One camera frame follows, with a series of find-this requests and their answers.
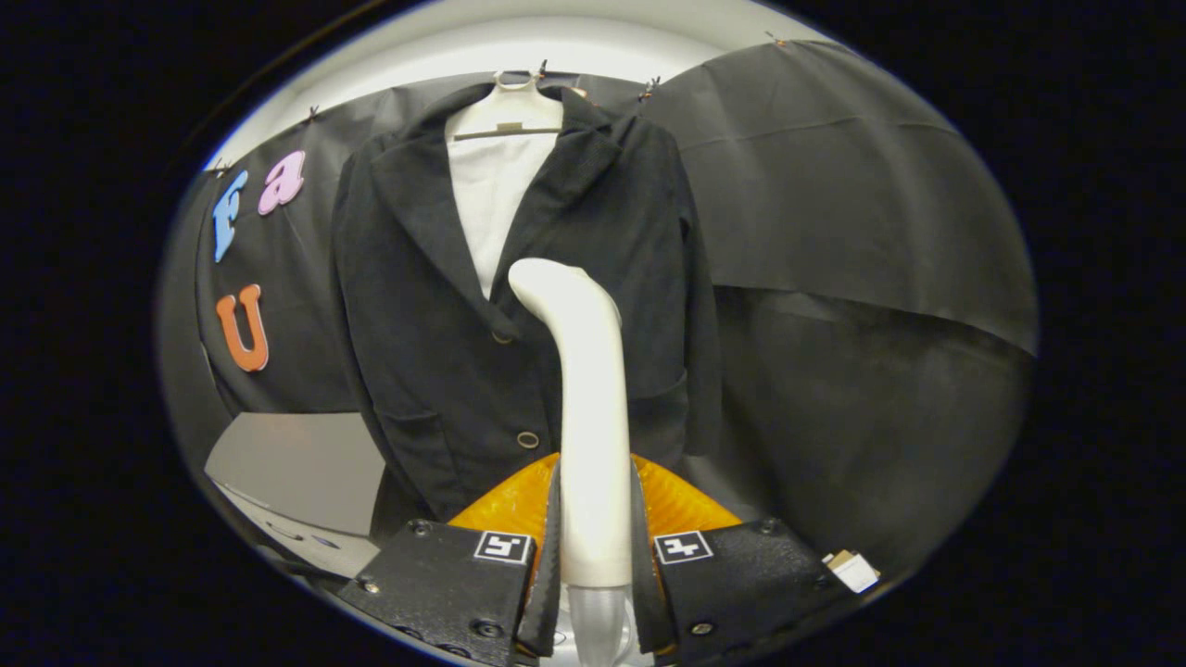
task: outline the clothes hanger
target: clothes hanger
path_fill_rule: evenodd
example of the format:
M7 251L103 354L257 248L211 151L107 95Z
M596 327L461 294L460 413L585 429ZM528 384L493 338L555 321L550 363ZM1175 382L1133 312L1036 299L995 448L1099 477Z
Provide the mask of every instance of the clothes hanger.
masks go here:
M531 70L525 83L505 83L499 70L490 95L453 114L445 123L451 141L511 134L559 133L565 108L536 88L540 70Z

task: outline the blazer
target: blazer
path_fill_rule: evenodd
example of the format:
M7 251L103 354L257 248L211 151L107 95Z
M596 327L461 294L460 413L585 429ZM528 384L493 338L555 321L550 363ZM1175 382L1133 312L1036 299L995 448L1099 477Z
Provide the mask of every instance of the blazer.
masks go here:
M506 281L521 258L579 266L621 313L631 450L668 468L720 431L720 349L700 225L675 140L568 88L563 123L515 214L487 300L457 212L445 121L464 88L345 163L331 300L347 382L388 465L448 520L560 449L555 343Z

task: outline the white shirt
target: white shirt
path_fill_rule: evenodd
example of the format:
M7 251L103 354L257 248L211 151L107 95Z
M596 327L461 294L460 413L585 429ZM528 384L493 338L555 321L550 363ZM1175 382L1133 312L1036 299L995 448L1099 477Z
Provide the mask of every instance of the white shirt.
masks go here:
M556 136L510 134L446 141L457 212L487 299L511 221Z

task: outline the jacket lapel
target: jacket lapel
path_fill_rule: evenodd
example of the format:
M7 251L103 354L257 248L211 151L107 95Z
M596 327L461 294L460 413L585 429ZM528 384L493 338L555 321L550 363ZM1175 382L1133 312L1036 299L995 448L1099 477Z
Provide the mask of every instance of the jacket lapel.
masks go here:
M495 272L491 300L505 305L506 274L524 256L533 241L597 182L621 153L610 134L610 116L568 88L561 89L565 121L551 153L523 193Z
M394 145L371 160L375 191L429 262L499 335L518 328L495 305L506 291L510 265L568 204L582 196L621 152L608 136L611 119L572 90L561 89L565 119L556 145L523 195L503 247L491 299L482 293L457 212L445 145L445 121L485 97L492 83L464 88L431 106ZM555 96L554 90L543 90Z

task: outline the orange letter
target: orange letter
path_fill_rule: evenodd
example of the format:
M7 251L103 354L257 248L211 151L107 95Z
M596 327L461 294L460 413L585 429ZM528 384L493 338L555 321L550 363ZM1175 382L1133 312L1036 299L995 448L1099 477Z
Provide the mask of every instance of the orange letter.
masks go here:
M263 335L263 320L260 318L260 294L259 285L248 285L238 293L243 301L243 310L247 311L247 324L251 329L251 342L255 348L247 349L243 339L238 335L238 323L235 320L235 297L227 294L218 299L215 310L218 311L218 319L223 323L223 336L227 337L227 347L230 348L230 356L240 368L248 373L263 370L268 364L268 339Z

